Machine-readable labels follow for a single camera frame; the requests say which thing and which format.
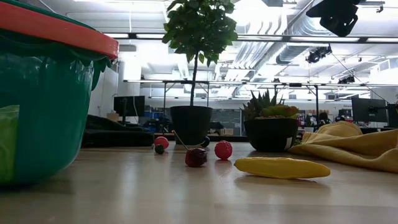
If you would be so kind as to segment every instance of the cable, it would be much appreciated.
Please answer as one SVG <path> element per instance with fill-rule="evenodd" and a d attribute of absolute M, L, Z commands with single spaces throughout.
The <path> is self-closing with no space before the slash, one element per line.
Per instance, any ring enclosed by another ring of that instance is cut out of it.
<path fill-rule="evenodd" d="M 378 95 L 375 91 L 373 91 L 370 87 L 368 87 L 365 83 L 363 83 L 356 75 L 354 75 L 353 72 L 351 72 L 337 57 L 336 55 L 334 55 L 334 53 L 331 53 L 334 58 L 336 58 L 336 60 L 340 63 L 341 66 L 343 66 L 347 72 L 350 72 L 350 74 L 352 74 L 352 76 L 354 76 L 362 85 L 364 85 L 366 88 L 369 89 L 369 91 L 371 91 L 372 93 L 374 93 L 376 96 L 380 97 L 380 99 L 384 100 L 385 102 L 387 102 L 387 104 L 390 104 L 386 99 L 384 99 L 383 97 L 381 97 L 380 95 Z"/>
<path fill-rule="evenodd" d="M 137 113 L 137 108 L 136 108 L 136 97 L 135 96 L 132 97 L 132 105 L 134 107 L 134 111 L 136 112 L 136 115 L 134 116 L 134 118 L 136 119 L 136 122 L 138 124 L 138 119 L 137 119 L 138 113 Z"/>

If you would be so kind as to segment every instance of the person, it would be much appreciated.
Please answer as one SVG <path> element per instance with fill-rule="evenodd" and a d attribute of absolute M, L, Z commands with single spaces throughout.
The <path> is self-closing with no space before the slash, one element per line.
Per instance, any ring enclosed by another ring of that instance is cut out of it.
<path fill-rule="evenodd" d="M 328 114 L 326 112 L 322 112 L 319 114 L 319 121 L 320 121 L 319 127 L 331 123 Z"/>

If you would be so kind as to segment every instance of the yellow blanket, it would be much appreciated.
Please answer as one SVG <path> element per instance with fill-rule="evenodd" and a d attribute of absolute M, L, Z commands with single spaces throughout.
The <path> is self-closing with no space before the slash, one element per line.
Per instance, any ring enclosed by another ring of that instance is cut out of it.
<path fill-rule="evenodd" d="M 346 121 L 322 126 L 317 133 L 305 133 L 293 154 L 316 156 L 346 165 L 398 173 L 398 129 L 362 134 Z"/>

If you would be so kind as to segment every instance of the desk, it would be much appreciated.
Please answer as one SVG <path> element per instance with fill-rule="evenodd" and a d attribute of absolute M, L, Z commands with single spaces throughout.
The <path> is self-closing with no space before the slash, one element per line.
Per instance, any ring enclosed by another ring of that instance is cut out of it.
<path fill-rule="evenodd" d="M 375 133 L 379 131 L 390 131 L 394 130 L 395 128 L 361 128 L 363 134 Z"/>
<path fill-rule="evenodd" d="M 231 161 L 209 152 L 206 167 L 185 166 L 183 149 L 85 149 L 49 181 L 1 192 L 0 223 L 336 224 L 397 223 L 398 175 L 312 159 L 331 176 L 254 177 L 233 161 L 253 152 L 233 143 Z"/>

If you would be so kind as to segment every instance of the succulent plant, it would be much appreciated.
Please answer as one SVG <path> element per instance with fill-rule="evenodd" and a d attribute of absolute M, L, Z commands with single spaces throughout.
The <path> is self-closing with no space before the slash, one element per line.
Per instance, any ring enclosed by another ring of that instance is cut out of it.
<path fill-rule="evenodd" d="M 256 98 L 251 92 L 252 99 L 246 106 L 243 104 L 243 113 L 246 121 L 263 118 L 295 118 L 299 109 L 295 106 L 283 105 L 282 99 L 277 104 L 277 93 L 270 99 L 269 90 Z"/>

